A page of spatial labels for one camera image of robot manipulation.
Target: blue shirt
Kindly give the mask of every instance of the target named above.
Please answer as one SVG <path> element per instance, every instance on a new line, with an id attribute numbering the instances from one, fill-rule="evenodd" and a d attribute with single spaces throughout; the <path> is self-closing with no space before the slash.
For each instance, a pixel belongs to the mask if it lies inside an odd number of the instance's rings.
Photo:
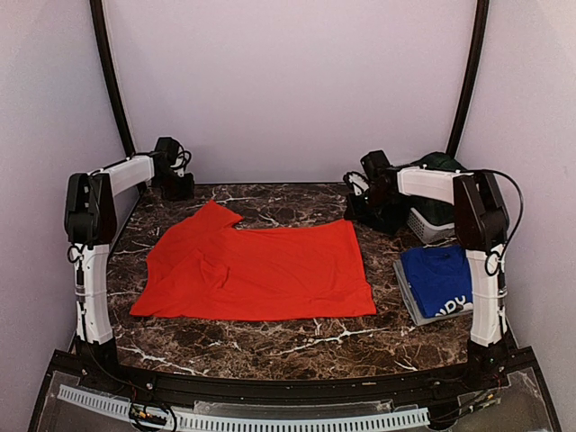
<path id="1" fill-rule="evenodd" d="M 472 308 L 472 277 L 462 247 L 415 247 L 400 260 L 425 318 Z"/>

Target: green cloth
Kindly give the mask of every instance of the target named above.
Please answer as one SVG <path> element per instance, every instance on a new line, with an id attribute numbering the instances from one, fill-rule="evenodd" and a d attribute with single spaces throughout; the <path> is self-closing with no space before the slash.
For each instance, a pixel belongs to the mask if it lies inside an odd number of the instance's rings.
<path id="1" fill-rule="evenodd" d="M 440 151 L 430 153 L 412 165 L 418 165 L 420 167 L 426 165 L 428 169 L 450 172 L 458 169 L 462 171 L 466 170 L 466 168 L 460 165 L 455 159 Z M 432 225 L 441 226 L 447 223 L 454 223 L 454 206 L 447 202 L 431 200 L 421 196 L 411 196 L 410 206 L 418 210 L 418 213 L 424 216 L 424 219 Z"/>

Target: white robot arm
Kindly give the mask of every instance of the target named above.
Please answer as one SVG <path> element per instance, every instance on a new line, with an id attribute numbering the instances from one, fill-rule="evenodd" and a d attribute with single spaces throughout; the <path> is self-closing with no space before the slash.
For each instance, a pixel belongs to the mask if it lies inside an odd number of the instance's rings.
<path id="1" fill-rule="evenodd" d="M 113 339 L 106 298 L 106 265 L 117 230 L 114 197 L 149 181 L 165 199 L 192 196 L 194 178 L 185 174 L 191 154 L 171 138 L 158 140 L 154 151 L 129 157 L 68 180 L 65 228 L 72 244 L 68 259 L 76 275 L 76 334 L 99 346 Z"/>
<path id="2" fill-rule="evenodd" d="M 455 204 L 455 178 L 472 175 L 410 166 L 401 169 L 397 174 L 398 192 Z M 501 256 L 503 248 L 503 244 L 497 244 L 490 252 L 466 249 L 472 276 L 474 305 L 470 339 L 483 347 L 500 341 L 508 330 L 503 301 L 506 286 L 499 286 L 499 275 L 504 274 L 504 259 Z"/>
<path id="3" fill-rule="evenodd" d="M 426 166 L 392 166 L 384 153 L 374 151 L 362 158 L 366 177 L 348 173 L 345 218 L 378 223 L 393 233 L 401 221 L 394 213 L 407 210 L 401 195 L 417 195 L 454 206 L 455 234 L 466 250 L 472 274 L 472 350 L 501 345 L 507 332 L 504 297 L 504 251 L 509 216 L 498 183 L 491 172 L 448 172 Z M 396 223 L 388 229 L 386 222 Z"/>

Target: red cloth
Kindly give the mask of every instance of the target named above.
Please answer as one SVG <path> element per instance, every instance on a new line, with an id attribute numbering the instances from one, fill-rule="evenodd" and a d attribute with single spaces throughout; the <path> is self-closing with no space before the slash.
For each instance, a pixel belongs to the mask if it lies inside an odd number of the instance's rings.
<path id="1" fill-rule="evenodd" d="M 210 201 L 148 255 L 148 284 L 130 314 L 292 320 L 375 314 L 351 222 L 234 229 L 242 217 Z"/>

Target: marble table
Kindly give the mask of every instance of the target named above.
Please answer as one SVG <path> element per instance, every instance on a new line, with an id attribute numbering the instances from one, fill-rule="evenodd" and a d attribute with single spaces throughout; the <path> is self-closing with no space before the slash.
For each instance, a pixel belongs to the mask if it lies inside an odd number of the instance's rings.
<path id="1" fill-rule="evenodd" d="M 135 318 L 131 305 L 147 281 L 146 256 L 168 228 L 210 199 L 244 216 L 239 229 L 310 227 L 340 219 L 342 184 L 197 185 L 194 199 L 166 202 L 147 190 L 108 266 L 109 313 L 124 365 L 220 378 L 291 380 L 367 377 L 466 361 L 470 316 L 416 328 L 392 269 L 419 245 L 407 229 L 396 238 L 356 224 L 378 310 L 352 319 L 282 322 Z"/>

